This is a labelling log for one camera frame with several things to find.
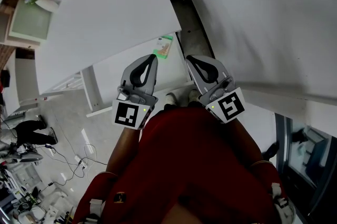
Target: forearm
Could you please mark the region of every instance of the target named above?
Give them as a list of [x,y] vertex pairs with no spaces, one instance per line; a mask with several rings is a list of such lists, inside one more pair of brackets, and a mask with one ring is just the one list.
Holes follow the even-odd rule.
[[259,147],[237,119],[225,125],[225,132],[227,142],[244,166],[263,160]]
[[138,152],[141,131],[124,128],[110,156],[106,171],[119,175]]

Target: black pants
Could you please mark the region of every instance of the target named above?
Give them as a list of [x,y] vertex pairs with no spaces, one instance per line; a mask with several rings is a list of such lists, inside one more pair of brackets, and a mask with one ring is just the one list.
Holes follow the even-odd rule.
[[[201,103],[199,103],[198,101],[192,101],[192,102],[190,102],[187,107],[204,108],[204,106]],[[169,110],[172,110],[172,109],[175,109],[175,108],[177,108],[176,105],[165,104],[164,111],[169,111]]]
[[42,121],[28,120],[21,122],[14,128],[17,134],[17,146],[27,142],[34,145],[56,144],[56,141],[52,136],[34,132],[37,129],[44,128],[44,123]]

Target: vase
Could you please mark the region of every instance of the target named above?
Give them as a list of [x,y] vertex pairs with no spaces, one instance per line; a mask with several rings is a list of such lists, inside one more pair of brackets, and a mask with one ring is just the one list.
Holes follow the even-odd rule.
[[52,0],[37,0],[35,3],[49,12],[56,12],[58,9],[58,4]]

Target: power strip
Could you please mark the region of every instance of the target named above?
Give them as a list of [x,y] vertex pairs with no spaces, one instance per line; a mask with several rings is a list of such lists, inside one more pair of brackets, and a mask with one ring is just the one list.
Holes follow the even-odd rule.
[[[81,161],[81,159],[82,158],[80,158],[78,155],[75,156],[75,160],[76,160],[77,164]],[[82,162],[81,162],[80,166],[82,166],[84,169],[88,167],[88,165],[86,164],[86,161],[84,159],[82,159]]]

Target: red shirt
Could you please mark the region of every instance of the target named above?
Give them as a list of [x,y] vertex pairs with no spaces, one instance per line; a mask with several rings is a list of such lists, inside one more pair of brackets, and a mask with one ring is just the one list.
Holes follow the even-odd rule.
[[[245,168],[226,135],[202,108],[159,113],[145,126],[123,174],[95,177],[73,223],[85,220],[91,199],[106,200],[103,224],[161,223],[177,202],[202,222],[278,223],[270,195],[271,184],[281,184],[277,170],[267,162]],[[125,193],[124,203],[114,202],[118,192]]]

